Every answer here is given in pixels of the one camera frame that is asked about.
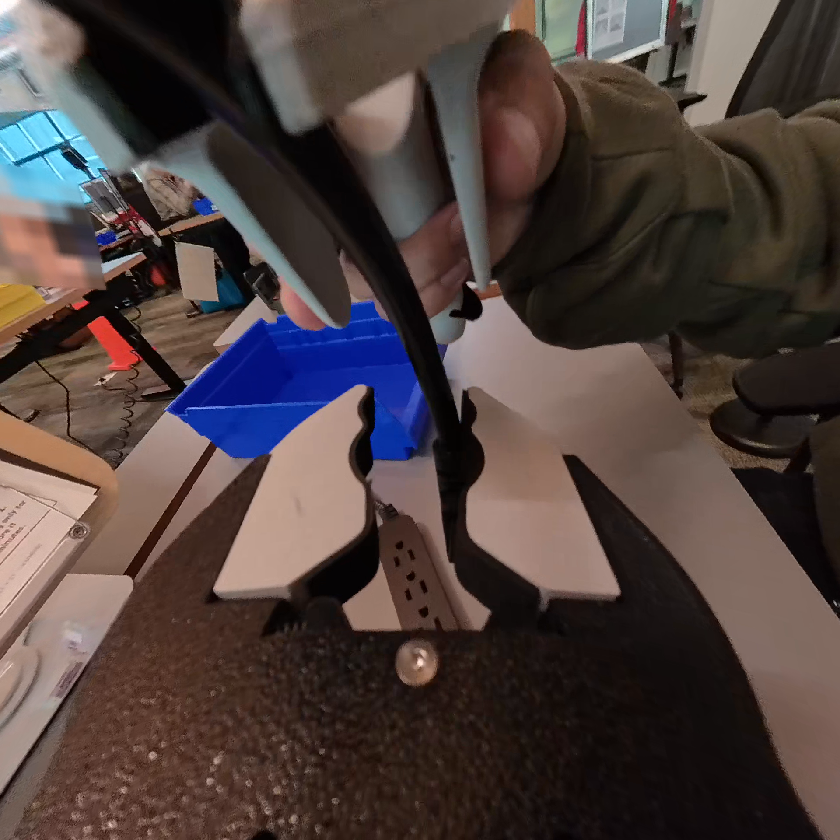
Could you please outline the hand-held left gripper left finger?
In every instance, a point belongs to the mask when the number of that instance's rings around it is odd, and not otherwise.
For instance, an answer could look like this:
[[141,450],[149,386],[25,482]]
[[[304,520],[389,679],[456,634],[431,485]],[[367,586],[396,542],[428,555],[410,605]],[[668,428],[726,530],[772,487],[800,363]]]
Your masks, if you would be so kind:
[[348,602],[380,567],[373,389],[356,385],[274,447],[213,586],[223,601]]

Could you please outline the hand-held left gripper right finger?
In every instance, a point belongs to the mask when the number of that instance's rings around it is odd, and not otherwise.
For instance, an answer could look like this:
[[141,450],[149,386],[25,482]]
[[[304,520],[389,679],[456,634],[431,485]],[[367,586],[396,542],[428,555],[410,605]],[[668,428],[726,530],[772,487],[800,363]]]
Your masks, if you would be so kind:
[[614,602],[620,586],[556,439],[478,387],[461,395],[450,560],[489,611]]

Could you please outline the blue plastic bin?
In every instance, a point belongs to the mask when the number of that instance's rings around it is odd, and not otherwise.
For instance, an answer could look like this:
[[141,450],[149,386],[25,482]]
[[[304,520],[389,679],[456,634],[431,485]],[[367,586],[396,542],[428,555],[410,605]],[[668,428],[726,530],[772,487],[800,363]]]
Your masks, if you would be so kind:
[[407,460],[425,446],[427,402],[396,330],[371,301],[354,303],[343,329],[258,320],[167,412],[229,457],[253,459],[357,385],[374,392],[375,459]]

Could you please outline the person's right forearm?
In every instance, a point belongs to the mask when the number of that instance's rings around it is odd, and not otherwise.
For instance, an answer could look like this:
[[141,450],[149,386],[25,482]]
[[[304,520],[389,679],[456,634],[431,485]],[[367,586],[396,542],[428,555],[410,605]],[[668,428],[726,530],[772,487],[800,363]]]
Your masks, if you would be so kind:
[[838,100],[694,128],[635,70],[579,61],[555,79],[563,150],[497,270],[535,338],[674,332],[741,359],[838,338]]

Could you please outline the person's right hand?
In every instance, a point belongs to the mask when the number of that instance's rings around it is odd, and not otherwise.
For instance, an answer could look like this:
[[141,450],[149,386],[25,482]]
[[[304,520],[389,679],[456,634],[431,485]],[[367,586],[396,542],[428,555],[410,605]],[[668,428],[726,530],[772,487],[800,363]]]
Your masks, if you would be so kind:
[[[566,111],[550,53],[528,31],[501,33],[479,80],[490,258],[497,265],[529,224],[539,189],[559,162]],[[470,274],[456,203],[399,245],[428,319],[447,309]]]

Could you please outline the white stand base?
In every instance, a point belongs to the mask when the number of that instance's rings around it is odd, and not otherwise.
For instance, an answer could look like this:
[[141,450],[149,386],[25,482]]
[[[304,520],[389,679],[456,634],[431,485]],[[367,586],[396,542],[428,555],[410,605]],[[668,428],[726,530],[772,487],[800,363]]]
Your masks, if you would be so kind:
[[2,655],[2,793],[78,682],[132,589],[128,576],[68,575]]

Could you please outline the wooden instruction board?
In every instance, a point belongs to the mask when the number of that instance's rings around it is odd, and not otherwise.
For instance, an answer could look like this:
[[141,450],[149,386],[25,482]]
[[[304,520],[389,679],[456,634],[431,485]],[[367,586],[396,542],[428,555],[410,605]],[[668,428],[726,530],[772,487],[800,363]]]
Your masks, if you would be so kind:
[[117,510],[106,462],[2,415],[2,619],[5,655]]

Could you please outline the orange traffic cone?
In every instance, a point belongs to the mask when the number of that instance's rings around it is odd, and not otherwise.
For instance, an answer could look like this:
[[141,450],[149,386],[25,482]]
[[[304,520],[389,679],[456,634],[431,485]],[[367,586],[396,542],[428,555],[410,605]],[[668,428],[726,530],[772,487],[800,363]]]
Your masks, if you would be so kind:
[[87,327],[110,359],[109,372],[129,372],[141,363],[141,357],[107,318],[95,318],[89,321]]

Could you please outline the framed notice board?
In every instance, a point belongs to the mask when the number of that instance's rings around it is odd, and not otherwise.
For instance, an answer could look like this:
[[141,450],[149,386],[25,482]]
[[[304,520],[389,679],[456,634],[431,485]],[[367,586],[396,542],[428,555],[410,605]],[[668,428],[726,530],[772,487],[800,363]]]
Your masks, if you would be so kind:
[[665,45],[670,1],[586,1],[585,57],[620,63]]

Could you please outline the wooden desk with black legs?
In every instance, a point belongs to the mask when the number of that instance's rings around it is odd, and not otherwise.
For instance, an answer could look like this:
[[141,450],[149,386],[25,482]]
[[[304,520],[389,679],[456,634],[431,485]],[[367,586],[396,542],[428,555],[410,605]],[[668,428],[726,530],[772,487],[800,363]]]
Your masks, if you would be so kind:
[[122,314],[119,304],[128,299],[130,283],[127,275],[146,261],[141,253],[113,259],[102,265],[106,283],[103,289],[70,290],[70,297],[80,300],[85,305],[74,310],[55,325],[49,325],[36,332],[32,338],[23,338],[6,353],[1,360],[1,383],[5,383],[16,374],[36,362],[41,362],[83,328],[89,327],[99,318],[115,329],[129,349],[144,362],[161,380],[162,386],[151,388],[142,393],[146,402],[172,400],[186,388],[183,379],[175,373],[158,351],[142,334],[140,327]]

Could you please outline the yellow plastic bin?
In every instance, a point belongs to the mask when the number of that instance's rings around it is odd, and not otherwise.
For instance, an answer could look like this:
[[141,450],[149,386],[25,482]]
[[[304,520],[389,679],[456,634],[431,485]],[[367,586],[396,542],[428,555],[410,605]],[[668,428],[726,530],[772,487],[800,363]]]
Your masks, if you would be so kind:
[[34,287],[1,285],[1,329],[46,306],[46,301]]

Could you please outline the black mesh office chair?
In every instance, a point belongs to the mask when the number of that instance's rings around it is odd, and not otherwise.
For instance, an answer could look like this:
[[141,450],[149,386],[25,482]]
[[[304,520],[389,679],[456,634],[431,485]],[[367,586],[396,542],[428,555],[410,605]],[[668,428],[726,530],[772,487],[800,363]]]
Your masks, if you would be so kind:
[[838,449],[838,2],[781,2],[727,117],[693,129],[721,207],[680,252],[679,332],[753,362],[710,417],[730,448],[809,480]]

